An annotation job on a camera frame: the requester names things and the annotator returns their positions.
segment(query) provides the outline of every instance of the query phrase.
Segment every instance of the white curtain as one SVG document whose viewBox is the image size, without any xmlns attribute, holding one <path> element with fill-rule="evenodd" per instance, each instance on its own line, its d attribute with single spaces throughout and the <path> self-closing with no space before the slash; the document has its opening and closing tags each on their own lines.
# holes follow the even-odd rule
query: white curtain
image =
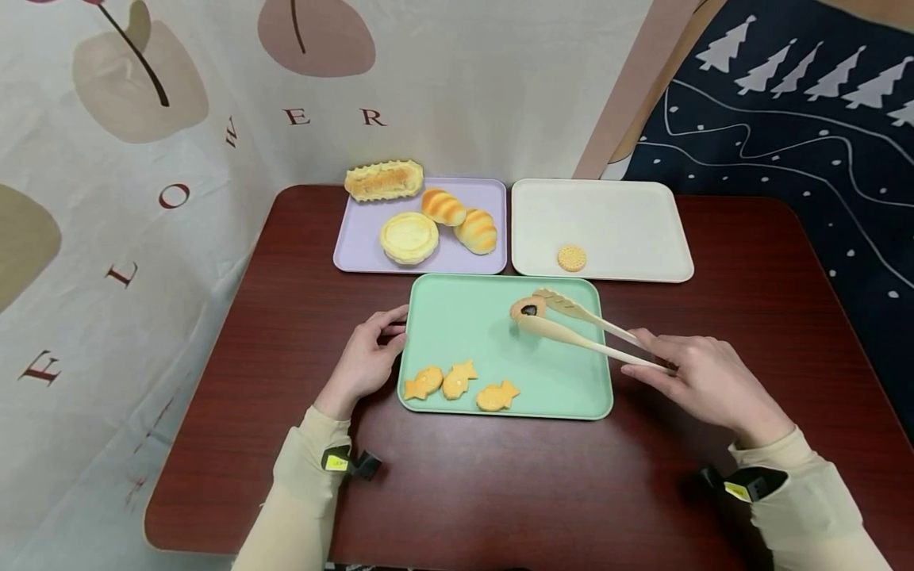
<svg viewBox="0 0 914 571">
<path fill-rule="evenodd" d="M 651 3 L 2 0 L 0 568 L 227 568 L 143 511 L 276 194 L 571 176 Z"/>
</svg>

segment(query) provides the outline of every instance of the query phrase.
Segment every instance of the hand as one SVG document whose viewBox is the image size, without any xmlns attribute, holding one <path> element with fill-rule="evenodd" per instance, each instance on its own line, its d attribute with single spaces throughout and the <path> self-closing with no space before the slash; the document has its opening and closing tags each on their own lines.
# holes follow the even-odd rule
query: hand
<svg viewBox="0 0 914 571">
<path fill-rule="evenodd" d="M 730 428 L 744 448 L 782 439 L 794 425 L 726 341 L 713 337 L 654 336 L 632 330 L 647 349 L 679 369 L 676 376 L 640 365 L 622 372 L 650 385 L 695 418 Z"/>
<path fill-rule="evenodd" d="M 359 398 L 380 389 L 390 377 L 394 359 L 406 346 L 408 305 L 388 312 L 376 312 L 356 326 L 343 354 L 314 407 L 330 418 L 346 420 L 352 416 Z M 381 335 L 393 336 L 386 346 L 377 344 Z"/>
</svg>

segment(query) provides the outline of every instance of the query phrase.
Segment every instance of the purple tray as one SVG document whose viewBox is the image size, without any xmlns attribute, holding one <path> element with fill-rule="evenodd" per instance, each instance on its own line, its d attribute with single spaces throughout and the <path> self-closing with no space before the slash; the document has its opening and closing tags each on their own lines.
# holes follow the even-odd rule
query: purple tray
<svg viewBox="0 0 914 571">
<path fill-rule="evenodd" d="M 345 206 L 343 224 L 336 239 L 334 264 L 342 271 L 384 273 L 476 273 L 495 274 L 505 269 L 507 253 L 507 206 L 505 185 L 490 178 L 426 178 L 425 188 L 443 188 L 467 208 L 487 210 L 495 220 L 498 243 L 495 251 L 477 256 L 454 236 L 453 229 L 438 225 L 439 245 L 435 252 L 415 266 L 400 266 L 388 258 L 378 237 L 381 227 L 400 212 L 421 211 L 422 193 L 412 198 L 357 203 Z"/>
</svg>

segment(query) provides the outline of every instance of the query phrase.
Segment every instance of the dark red table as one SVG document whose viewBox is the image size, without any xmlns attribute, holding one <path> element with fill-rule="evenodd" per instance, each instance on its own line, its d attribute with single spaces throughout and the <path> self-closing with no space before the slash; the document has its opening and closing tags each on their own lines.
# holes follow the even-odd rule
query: dark red table
<svg viewBox="0 0 914 571">
<path fill-rule="evenodd" d="M 414 277 L 334 268 L 345 201 L 334 187 L 277 198 L 147 509 L 153 545 L 236 553 L 286 431 L 353 326 L 409 299 Z M 914 568 L 914 455 L 796 217 L 761 198 L 677 204 L 695 277 L 596 282 L 604 313 L 625 327 L 731 341 L 837 464 L 889 562 Z M 415 414 L 388 383 L 352 430 L 356 446 L 385 465 L 373 481 L 345 487 L 332 560 L 763 568 L 743 506 L 687 484 L 707 462 L 732 468 L 727 432 L 689 418 L 618 364 L 612 378 L 615 408 L 599 422 Z"/>
</svg>

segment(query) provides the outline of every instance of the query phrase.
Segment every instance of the green tray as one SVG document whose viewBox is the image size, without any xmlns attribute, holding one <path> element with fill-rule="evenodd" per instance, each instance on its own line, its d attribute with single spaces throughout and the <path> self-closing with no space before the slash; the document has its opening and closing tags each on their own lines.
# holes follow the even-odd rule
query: green tray
<svg viewBox="0 0 914 571">
<path fill-rule="evenodd" d="M 517 329 L 511 305 L 537 288 L 550 288 L 600 315 L 600 295 L 589 281 L 566 278 L 426 274 L 416 280 L 409 299 L 407 345 L 397 394 L 416 412 L 499 415 L 503 417 L 599 420 L 612 408 L 610 365 L 601 354 Z M 605 343 L 596 325 L 548 311 L 548 319 L 571 327 L 587 339 Z M 427 366 L 441 368 L 473 359 L 478 379 L 457 400 L 440 390 L 423 400 L 404 399 L 405 380 Z M 483 412 L 476 395 L 507 378 L 521 394 L 511 407 Z"/>
</svg>

